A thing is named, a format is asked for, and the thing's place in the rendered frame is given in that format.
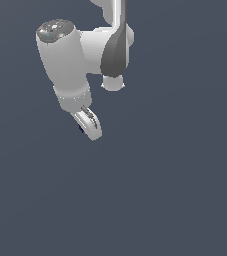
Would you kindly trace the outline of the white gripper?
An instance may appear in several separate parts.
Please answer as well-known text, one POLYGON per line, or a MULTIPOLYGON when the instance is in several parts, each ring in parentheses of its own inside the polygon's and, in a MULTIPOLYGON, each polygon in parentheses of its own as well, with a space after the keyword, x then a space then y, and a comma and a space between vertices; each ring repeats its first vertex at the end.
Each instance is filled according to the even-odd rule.
POLYGON ((80 111, 73 114, 73 118, 92 141, 102 136, 99 119, 89 108, 82 106, 80 111))

